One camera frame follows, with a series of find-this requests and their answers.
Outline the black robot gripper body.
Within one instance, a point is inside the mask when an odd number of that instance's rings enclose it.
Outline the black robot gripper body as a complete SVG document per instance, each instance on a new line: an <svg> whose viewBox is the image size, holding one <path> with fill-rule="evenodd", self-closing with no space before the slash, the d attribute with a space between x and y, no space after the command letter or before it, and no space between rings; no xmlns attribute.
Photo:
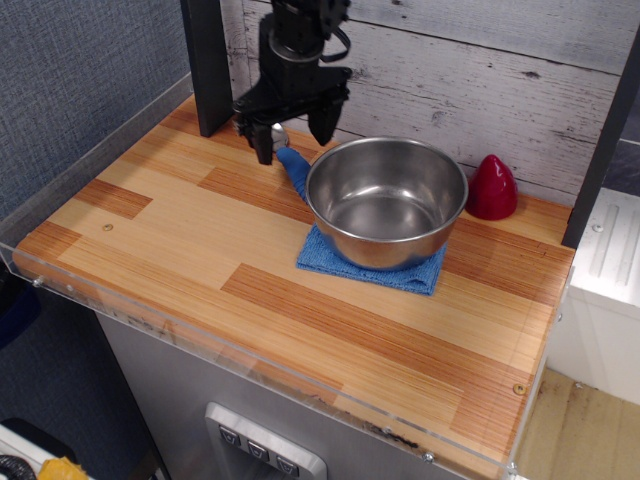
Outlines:
<svg viewBox="0 0 640 480"><path fill-rule="evenodd" d="M347 67L322 67L317 59L286 60L262 42L259 49L260 78L255 86L234 102L238 132L248 135L254 123L272 125L301 115L307 105L349 97Z"/></svg>

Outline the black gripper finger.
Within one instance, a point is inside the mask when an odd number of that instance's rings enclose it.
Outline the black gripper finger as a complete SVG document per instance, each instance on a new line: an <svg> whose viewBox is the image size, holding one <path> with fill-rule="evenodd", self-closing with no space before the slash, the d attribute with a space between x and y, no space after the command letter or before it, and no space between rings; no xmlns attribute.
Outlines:
<svg viewBox="0 0 640 480"><path fill-rule="evenodd" d="M315 101L307 105L309 131L316 142L324 146L333 137L345 101Z"/></svg>
<svg viewBox="0 0 640 480"><path fill-rule="evenodd" d="M258 161L262 165L271 165L273 157L272 127L254 123L247 136L250 146L255 150Z"/></svg>

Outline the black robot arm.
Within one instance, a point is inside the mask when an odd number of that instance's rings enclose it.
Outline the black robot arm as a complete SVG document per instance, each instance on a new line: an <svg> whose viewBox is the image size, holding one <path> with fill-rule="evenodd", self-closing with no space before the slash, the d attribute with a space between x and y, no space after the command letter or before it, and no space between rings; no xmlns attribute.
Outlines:
<svg viewBox="0 0 640 480"><path fill-rule="evenodd" d="M259 23L259 79L234 102L235 126L261 164L272 163L272 126L305 115L316 142L331 140L352 70L331 64L351 49L340 28L348 1L273 1Z"/></svg>

